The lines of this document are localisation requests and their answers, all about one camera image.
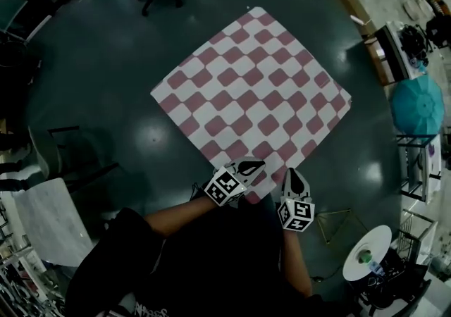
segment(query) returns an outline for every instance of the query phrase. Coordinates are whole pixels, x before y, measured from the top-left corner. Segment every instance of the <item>forearm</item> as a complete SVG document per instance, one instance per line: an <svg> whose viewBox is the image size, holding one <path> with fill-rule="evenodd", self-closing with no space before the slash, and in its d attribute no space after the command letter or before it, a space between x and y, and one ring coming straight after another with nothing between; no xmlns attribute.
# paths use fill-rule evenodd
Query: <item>forearm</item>
<svg viewBox="0 0 451 317"><path fill-rule="evenodd" d="M297 233L283 230L282 272L287 281L305 297L312 295L311 280L304 259Z"/></svg>
<svg viewBox="0 0 451 317"><path fill-rule="evenodd" d="M216 208L216 203L208 196L188 201L178 206L170 207L144 217L152 229L167 238L181 227Z"/></svg>

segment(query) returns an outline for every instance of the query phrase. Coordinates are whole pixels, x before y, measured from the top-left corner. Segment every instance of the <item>dark green floor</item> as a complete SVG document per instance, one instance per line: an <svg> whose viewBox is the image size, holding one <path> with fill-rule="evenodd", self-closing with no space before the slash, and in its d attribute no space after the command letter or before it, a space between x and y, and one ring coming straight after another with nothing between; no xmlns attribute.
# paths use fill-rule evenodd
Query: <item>dark green floor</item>
<svg viewBox="0 0 451 317"><path fill-rule="evenodd" d="M44 59L25 121L39 128L78 124L97 154L119 162L87 188L84 212L129 206L146 213L187 201L211 166L151 98L168 72L223 27L261 6L282 23L352 95L351 111L299 169L318 211L352 207L368 228L400 217L399 162L392 119L376 71L338 0L74 0L37 34ZM356 242L357 236L348 237ZM312 275L339 265L316 225L302 234ZM344 293L341 273L315 286Z"/></svg>

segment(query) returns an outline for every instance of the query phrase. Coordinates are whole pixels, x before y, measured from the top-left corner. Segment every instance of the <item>table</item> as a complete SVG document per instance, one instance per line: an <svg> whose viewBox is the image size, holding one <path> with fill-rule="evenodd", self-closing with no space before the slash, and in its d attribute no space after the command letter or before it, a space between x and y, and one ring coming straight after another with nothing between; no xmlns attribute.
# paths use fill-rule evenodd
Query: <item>table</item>
<svg viewBox="0 0 451 317"><path fill-rule="evenodd" d="M38 184L15 197L25 232L39 257L78 267L93 248L63 179Z"/></svg>
<svg viewBox="0 0 451 317"><path fill-rule="evenodd" d="M387 22L373 35L369 35L365 44L373 44L376 41L381 46L377 51L379 59L381 62L387 61L393 74L394 80L389 84L404 79L415 79L423 75L419 69L410 64L407 54L402 50L401 40L394 22Z"/></svg>

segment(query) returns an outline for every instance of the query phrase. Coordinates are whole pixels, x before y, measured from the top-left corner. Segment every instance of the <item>glove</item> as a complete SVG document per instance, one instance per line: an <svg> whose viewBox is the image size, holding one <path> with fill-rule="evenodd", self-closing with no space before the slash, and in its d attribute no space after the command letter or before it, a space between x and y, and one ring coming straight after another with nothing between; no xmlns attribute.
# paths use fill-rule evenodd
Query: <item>glove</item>
<svg viewBox="0 0 451 317"><path fill-rule="evenodd" d="M315 205L309 183L293 168L285 172L280 202L278 215L283 229L303 232L313 222Z"/></svg>
<svg viewBox="0 0 451 317"><path fill-rule="evenodd" d="M264 169L265 162L261 159L249 156L235 159L215 170L204 191L218 206L224 206L244 196Z"/></svg>

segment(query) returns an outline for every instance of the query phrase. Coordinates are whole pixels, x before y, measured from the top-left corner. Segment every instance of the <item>checkered mat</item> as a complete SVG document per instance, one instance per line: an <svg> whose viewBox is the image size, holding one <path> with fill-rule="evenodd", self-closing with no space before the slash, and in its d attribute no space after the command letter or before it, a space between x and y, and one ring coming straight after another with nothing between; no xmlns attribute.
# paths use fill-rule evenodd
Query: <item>checkered mat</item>
<svg viewBox="0 0 451 317"><path fill-rule="evenodd" d="M247 194L257 203L349 111L351 96L264 9L202 45L151 95L219 168L241 156L266 162Z"/></svg>

